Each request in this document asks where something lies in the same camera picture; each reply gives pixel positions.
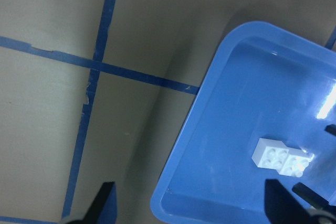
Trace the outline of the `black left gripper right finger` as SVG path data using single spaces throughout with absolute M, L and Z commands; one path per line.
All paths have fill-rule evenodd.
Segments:
M 270 223 L 314 223 L 314 218 L 277 180 L 265 180 L 264 211 Z

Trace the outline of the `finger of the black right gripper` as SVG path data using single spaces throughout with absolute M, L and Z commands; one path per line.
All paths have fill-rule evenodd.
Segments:
M 303 183 L 297 183 L 292 191 L 315 209 L 326 210 L 329 202 Z
M 336 134 L 336 125 L 335 124 L 327 125 L 324 130 L 330 134 Z

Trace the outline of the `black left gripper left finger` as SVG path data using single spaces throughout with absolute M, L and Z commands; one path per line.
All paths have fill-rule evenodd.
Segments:
M 83 218 L 70 223 L 114 224 L 117 220 L 115 182 L 104 182 Z

